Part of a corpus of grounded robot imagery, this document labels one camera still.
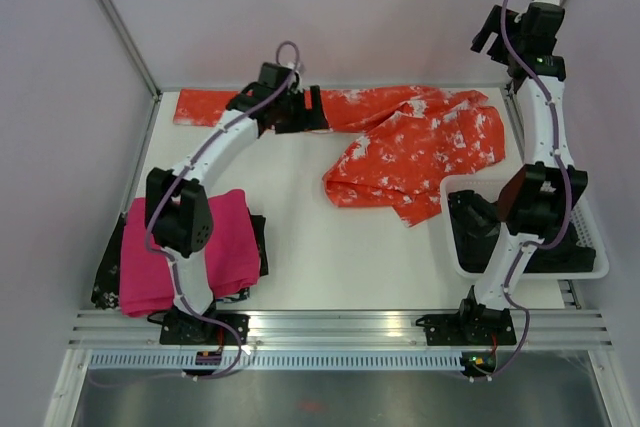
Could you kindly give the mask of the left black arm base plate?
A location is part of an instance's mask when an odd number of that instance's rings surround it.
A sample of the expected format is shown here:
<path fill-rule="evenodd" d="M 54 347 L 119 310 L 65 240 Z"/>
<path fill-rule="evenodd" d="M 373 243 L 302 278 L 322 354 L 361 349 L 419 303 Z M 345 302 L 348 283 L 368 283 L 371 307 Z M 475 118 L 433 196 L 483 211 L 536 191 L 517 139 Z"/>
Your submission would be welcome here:
<path fill-rule="evenodd" d="M 250 317 L 238 313 L 220 313 L 215 319 L 234 329 L 243 345 L 249 332 Z M 159 337 L 161 345 L 178 346 L 231 346 L 237 345 L 234 335 L 217 324 L 203 322 L 181 311 L 170 311 L 164 316 Z"/>

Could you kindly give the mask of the orange white-speckled trousers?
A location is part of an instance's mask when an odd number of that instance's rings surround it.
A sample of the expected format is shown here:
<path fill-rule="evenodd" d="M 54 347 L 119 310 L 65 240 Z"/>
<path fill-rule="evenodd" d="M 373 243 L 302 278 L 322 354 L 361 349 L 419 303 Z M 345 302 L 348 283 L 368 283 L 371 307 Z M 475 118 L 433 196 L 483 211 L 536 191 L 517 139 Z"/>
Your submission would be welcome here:
<path fill-rule="evenodd" d="M 424 85 L 321 91 L 327 130 L 355 140 L 322 177 L 337 207 L 391 207 L 412 227 L 441 212 L 440 183 L 504 160 L 505 128 L 477 90 Z"/>

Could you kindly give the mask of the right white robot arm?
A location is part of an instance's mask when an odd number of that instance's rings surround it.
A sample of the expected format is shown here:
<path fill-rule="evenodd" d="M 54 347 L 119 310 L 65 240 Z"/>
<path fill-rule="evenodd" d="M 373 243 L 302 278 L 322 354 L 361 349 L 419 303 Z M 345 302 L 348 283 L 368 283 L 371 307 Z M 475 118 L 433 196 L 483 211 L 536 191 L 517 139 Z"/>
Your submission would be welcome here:
<path fill-rule="evenodd" d="M 494 6 L 472 51 L 488 50 L 506 66 L 522 109 L 523 165 L 502 187 L 500 231 L 487 268 L 470 288 L 456 317 L 457 334 L 480 342 L 514 306 L 511 293 L 534 253 L 564 238 L 571 212 L 588 183 L 567 146 L 562 101 L 565 62 L 553 53 L 565 10 L 560 0 L 532 0 L 517 13 Z"/>

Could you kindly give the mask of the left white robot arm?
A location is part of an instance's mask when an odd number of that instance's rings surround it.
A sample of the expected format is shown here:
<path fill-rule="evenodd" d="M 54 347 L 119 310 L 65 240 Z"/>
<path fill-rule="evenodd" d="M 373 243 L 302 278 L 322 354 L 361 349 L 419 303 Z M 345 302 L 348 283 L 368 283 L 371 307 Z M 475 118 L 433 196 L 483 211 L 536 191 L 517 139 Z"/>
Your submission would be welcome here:
<path fill-rule="evenodd" d="M 300 86 L 294 66 L 265 62 L 259 77 L 224 104 L 211 135 L 169 169 L 153 168 L 146 177 L 145 247 L 165 258 L 173 305 L 187 314 L 183 333 L 197 344 L 217 333 L 215 302 L 207 278 L 205 248 L 214 218 L 207 189 L 231 162 L 267 130 L 277 134 L 324 130 L 321 88 Z"/>

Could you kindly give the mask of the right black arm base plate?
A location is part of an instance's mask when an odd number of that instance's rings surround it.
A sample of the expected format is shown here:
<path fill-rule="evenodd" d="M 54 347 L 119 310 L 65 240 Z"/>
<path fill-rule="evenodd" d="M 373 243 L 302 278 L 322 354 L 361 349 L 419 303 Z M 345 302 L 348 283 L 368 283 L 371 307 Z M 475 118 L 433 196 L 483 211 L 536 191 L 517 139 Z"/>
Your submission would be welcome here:
<path fill-rule="evenodd" d="M 514 346 L 516 334 L 510 319 L 489 323 L 463 320 L 459 314 L 428 314 L 416 320 L 429 346 Z"/>

